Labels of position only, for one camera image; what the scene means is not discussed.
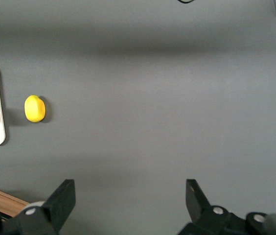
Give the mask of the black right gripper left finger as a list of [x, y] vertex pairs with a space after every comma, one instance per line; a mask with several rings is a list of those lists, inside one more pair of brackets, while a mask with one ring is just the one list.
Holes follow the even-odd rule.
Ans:
[[49, 198], [35, 203], [0, 191], [0, 235], [58, 235], [75, 203], [73, 179], [64, 180]]

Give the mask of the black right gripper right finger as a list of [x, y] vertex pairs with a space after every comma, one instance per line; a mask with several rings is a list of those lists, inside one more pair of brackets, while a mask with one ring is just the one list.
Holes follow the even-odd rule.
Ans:
[[265, 213], [250, 212], [240, 218], [219, 205], [211, 205], [195, 179], [187, 179], [185, 203], [191, 219], [180, 235], [266, 235]]

